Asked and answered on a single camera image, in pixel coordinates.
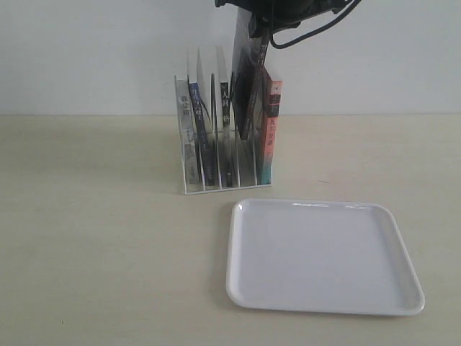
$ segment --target table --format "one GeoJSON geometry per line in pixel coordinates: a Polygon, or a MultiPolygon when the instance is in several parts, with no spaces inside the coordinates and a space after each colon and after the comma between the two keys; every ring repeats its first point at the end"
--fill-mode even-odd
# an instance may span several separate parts
{"type": "Polygon", "coordinates": [[[281,117],[274,155],[274,187],[184,196],[175,117],[0,117],[0,345],[461,345],[461,117],[281,117]],[[386,206],[426,308],[233,305],[250,197],[386,206]]]}

